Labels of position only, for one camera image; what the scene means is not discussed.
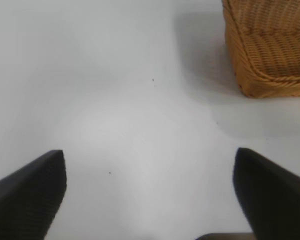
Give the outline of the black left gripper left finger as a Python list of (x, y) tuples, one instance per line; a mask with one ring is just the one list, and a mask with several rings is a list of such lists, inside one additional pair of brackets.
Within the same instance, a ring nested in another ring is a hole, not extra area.
[(0, 180), (0, 240), (43, 240), (62, 204), (62, 150), (50, 150)]

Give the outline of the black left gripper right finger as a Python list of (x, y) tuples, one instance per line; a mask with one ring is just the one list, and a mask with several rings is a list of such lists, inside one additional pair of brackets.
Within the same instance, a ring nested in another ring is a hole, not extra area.
[(300, 240), (300, 177), (249, 149), (235, 155), (232, 182), (258, 240)]

